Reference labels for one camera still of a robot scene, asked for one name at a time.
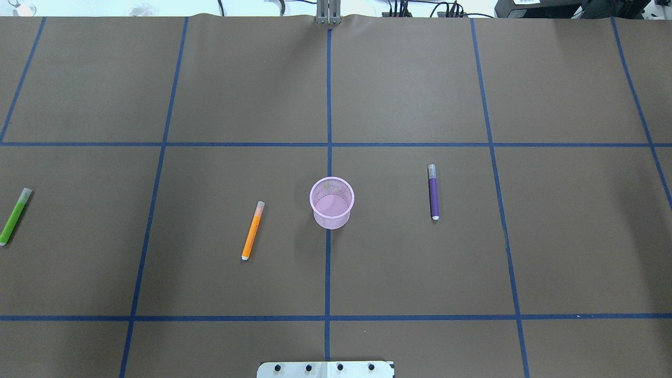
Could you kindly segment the brown paper table mat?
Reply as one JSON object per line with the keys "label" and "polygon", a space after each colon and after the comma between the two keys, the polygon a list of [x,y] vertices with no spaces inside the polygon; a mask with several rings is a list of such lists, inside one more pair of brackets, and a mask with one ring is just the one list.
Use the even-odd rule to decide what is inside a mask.
{"label": "brown paper table mat", "polygon": [[670,21],[2,17],[2,377],[670,377]]}

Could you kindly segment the green marker pen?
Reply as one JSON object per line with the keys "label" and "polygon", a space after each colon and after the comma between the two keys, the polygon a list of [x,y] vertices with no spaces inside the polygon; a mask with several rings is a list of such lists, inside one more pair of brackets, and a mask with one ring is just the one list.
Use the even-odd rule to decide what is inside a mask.
{"label": "green marker pen", "polygon": [[19,221],[19,218],[24,212],[24,208],[26,208],[26,204],[29,201],[30,196],[32,195],[32,192],[33,191],[29,189],[29,187],[25,187],[22,193],[20,194],[19,198],[17,199],[17,202],[15,203],[15,206],[12,209],[12,212],[10,213],[8,220],[2,229],[1,246],[5,246],[9,242],[9,239],[12,236],[12,233],[14,232],[14,229]]}

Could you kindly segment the pink mesh pen holder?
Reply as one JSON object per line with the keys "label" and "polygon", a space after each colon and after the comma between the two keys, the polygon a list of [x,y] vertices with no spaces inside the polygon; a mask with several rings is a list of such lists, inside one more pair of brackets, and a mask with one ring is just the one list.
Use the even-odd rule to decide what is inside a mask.
{"label": "pink mesh pen holder", "polygon": [[350,219],[355,203],[353,187],[340,177],[324,177],[309,193],[310,207],[318,225],[328,230],[343,227]]}

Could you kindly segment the purple marker pen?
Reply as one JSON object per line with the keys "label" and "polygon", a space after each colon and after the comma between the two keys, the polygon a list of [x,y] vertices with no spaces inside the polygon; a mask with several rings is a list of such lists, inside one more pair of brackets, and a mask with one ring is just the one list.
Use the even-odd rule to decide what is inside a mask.
{"label": "purple marker pen", "polygon": [[428,165],[427,170],[428,170],[430,217],[432,218],[432,221],[438,221],[440,219],[440,208],[438,197],[437,170],[435,164]]}

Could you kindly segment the aluminium frame post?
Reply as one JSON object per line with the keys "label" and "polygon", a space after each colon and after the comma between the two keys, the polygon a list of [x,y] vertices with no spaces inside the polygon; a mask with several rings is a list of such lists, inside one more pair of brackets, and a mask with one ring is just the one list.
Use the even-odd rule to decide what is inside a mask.
{"label": "aluminium frame post", "polygon": [[319,25],[339,25],[342,22],[341,0],[317,0],[316,23]]}

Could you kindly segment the orange marker pen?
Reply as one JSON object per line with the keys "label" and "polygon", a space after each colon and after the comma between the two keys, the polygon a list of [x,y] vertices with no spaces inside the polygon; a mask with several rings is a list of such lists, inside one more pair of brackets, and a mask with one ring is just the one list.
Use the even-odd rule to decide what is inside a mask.
{"label": "orange marker pen", "polygon": [[255,212],[250,222],[249,231],[247,233],[243,250],[241,252],[242,261],[247,261],[250,258],[250,254],[252,252],[252,249],[254,248],[255,237],[258,232],[259,224],[261,223],[261,218],[263,215],[262,213],[264,211],[265,206],[266,203],[264,203],[264,201],[258,201],[257,205],[255,206]]}

